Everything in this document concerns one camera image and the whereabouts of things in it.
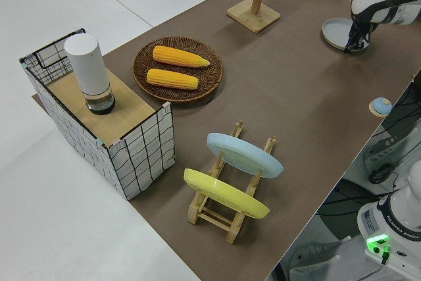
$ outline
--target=wicker plate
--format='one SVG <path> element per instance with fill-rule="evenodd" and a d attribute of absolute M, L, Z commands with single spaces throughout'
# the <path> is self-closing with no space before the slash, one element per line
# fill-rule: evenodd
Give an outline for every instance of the wicker plate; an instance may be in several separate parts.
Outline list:
<path fill-rule="evenodd" d="M 202 58 L 207 59 L 210 65 L 201 68 L 190 68 L 156 62 L 153 60 L 152 55 L 153 48 L 156 45 L 169 46 L 198 54 Z M 199 86 L 196 90 L 183 90 L 150 85 L 146 82 L 146 75 L 151 68 L 171 70 L 198 77 Z M 156 98 L 175 103 L 198 101 L 210 95 L 221 81 L 223 68 L 219 56 L 208 45 L 195 39 L 179 36 L 157 39 L 147 44 L 139 51 L 133 62 L 134 79 L 140 88 Z"/>

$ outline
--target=corn cob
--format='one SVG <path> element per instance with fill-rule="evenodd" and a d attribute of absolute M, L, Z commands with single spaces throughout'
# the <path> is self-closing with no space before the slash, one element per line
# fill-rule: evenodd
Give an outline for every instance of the corn cob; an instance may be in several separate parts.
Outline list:
<path fill-rule="evenodd" d="M 195 68 L 210 65 L 208 60 L 197 54 L 162 45 L 153 48 L 153 59 L 166 64 Z"/>
<path fill-rule="evenodd" d="M 197 89 L 199 85 L 199 79 L 194 76 L 157 68 L 149 69 L 146 82 L 155 86 L 187 90 Z"/>

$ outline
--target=wooden mug stand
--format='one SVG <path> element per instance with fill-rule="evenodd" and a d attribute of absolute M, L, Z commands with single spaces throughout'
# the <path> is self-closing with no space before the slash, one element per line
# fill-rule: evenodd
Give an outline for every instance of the wooden mug stand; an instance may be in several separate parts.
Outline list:
<path fill-rule="evenodd" d="M 231 136 L 238 138 L 241 130 L 243 129 L 243 121 L 239 121 L 235 124 L 234 131 L 231 133 Z M 268 138 L 266 145 L 264 146 L 264 150 L 267 153 L 270 153 L 274 144 L 276 142 L 276 137 L 272 136 Z M 212 168 L 209 170 L 208 175 L 218 179 L 222 169 L 224 168 L 225 162 L 222 160 L 221 154 L 217 157 L 215 163 L 213 164 Z M 256 192 L 257 185 L 259 184 L 261 178 L 262 171 L 260 170 L 256 176 L 253 176 L 247 186 L 245 191 L 246 194 L 250 195 L 251 197 L 254 196 Z M 223 230 L 227 231 L 226 234 L 226 241 L 230 244 L 234 243 L 235 238 L 237 237 L 241 225 L 243 224 L 245 213 L 244 212 L 236 212 L 235 217 L 233 220 L 229 220 L 226 217 L 218 214 L 210 210 L 206 207 L 208 201 L 208 196 L 205 194 L 196 191 L 195 197 L 193 201 L 190 203 L 189 211 L 188 211 L 188 221 L 192 224 L 196 224 L 197 220 L 203 218 L 208 222 L 216 225 L 217 227 L 222 228 Z"/>
<path fill-rule="evenodd" d="M 263 4 L 262 0 L 244 0 L 229 8 L 227 15 L 254 33 L 259 33 L 281 17 Z"/>

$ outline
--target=wooden block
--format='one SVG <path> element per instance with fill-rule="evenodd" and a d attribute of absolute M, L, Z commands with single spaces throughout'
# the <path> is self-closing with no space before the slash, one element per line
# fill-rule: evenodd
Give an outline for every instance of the wooden block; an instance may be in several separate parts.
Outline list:
<path fill-rule="evenodd" d="M 155 110 L 128 86 L 108 71 L 116 105 L 108 115 L 95 115 L 88 110 L 85 98 L 73 72 L 48 85 L 61 102 L 108 148 Z"/>
<path fill-rule="evenodd" d="M 279 13 L 264 4 L 260 5 L 259 13 L 253 14 L 251 12 L 252 4 L 253 0 L 244 0 L 229 8 L 227 15 L 254 33 L 259 33 L 281 17 Z"/>

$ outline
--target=white table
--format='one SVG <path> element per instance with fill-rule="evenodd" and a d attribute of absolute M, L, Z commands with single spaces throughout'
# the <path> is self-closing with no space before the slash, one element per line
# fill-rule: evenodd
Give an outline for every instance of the white table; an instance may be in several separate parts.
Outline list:
<path fill-rule="evenodd" d="M 4 280 L 197 280 L 31 98 L 18 62 L 85 28 L 103 54 L 204 0 L 0 0 Z"/>

